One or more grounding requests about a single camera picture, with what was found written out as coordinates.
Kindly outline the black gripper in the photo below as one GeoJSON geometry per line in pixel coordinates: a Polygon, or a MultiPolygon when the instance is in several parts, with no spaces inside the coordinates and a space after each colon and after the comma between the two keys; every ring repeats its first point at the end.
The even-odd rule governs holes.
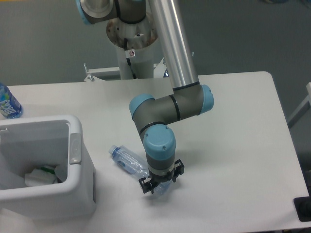
{"type": "Polygon", "coordinates": [[[159,170],[148,165],[149,176],[148,178],[143,177],[138,180],[139,185],[144,194],[151,192],[154,193],[154,188],[157,187],[160,183],[167,182],[172,180],[176,182],[178,176],[184,173],[185,166],[183,162],[178,159],[170,167],[159,170]]]}

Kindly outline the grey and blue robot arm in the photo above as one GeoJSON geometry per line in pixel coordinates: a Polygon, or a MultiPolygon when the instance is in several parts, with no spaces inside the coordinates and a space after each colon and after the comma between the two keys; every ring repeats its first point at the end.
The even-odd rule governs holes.
{"type": "Polygon", "coordinates": [[[156,40],[162,45],[173,93],[159,99],[141,94],[129,104],[149,170],[139,184],[144,193],[153,192],[161,183],[175,181],[184,173],[184,164],[175,159],[176,139],[169,124],[201,115],[214,105],[210,88],[200,84],[195,72],[178,2],[78,0],[76,5],[84,23],[108,21],[107,35],[121,48],[132,79],[139,78],[134,62],[138,50],[156,40]]]}

